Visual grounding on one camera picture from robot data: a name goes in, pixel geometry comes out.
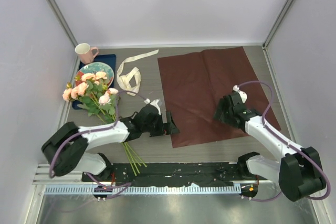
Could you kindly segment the red wrapping paper sheet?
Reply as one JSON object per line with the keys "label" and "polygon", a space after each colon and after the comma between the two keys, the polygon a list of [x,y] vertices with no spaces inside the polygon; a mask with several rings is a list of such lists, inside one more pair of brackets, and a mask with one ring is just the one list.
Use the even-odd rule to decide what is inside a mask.
{"label": "red wrapping paper sheet", "polygon": [[171,136],[173,148],[250,140],[213,116],[219,100],[234,85],[247,81],[251,84],[242,87],[247,106],[264,111],[267,90],[255,81],[271,84],[272,80],[260,46],[162,48],[157,60],[166,109],[180,130]]}

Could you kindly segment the pink fake flower bouquet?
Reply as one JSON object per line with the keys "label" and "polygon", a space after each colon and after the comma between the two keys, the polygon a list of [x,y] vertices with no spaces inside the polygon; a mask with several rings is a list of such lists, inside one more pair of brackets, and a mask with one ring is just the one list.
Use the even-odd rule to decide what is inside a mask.
{"label": "pink fake flower bouquet", "polygon": [[87,139],[87,150],[109,143],[125,142],[130,132],[127,126],[118,121],[117,99],[119,91],[107,85],[108,74],[103,71],[86,73],[76,79],[78,84],[66,85],[62,94],[67,102],[79,101],[89,115],[97,116],[104,124],[81,126],[79,132]]}

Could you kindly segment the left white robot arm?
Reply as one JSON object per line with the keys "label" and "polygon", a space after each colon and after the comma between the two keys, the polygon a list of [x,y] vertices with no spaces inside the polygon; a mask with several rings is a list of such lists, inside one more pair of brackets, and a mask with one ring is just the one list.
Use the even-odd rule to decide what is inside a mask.
{"label": "left white robot arm", "polygon": [[110,162],[102,154],[90,154],[88,151],[110,143],[136,140],[144,133],[149,133],[151,137],[179,133],[171,112],[166,112],[166,119],[164,122],[160,107],[153,101],[139,112],[111,124],[87,127],[68,122],[41,147],[50,165],[49,176],[61,177],[75,170],[105,182],[112,174]]}

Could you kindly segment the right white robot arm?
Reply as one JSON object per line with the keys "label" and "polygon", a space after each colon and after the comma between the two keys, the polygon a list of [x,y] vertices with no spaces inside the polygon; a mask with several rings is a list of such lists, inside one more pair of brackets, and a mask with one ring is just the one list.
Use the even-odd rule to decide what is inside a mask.
{"label": "right white robot arm", "polygon": [[258,140],[275,161],[250,152],[238,158],[237,173],[242,179],[261,176],[277,183],[290,200],[301,198],[323,200],[331,193],[331,185],[323,171],[319,153],[313,147],[304,148],[276,130],[265,114],[245,105],[247,94],[235,89],[220,98],[214,119],[240,129]]}

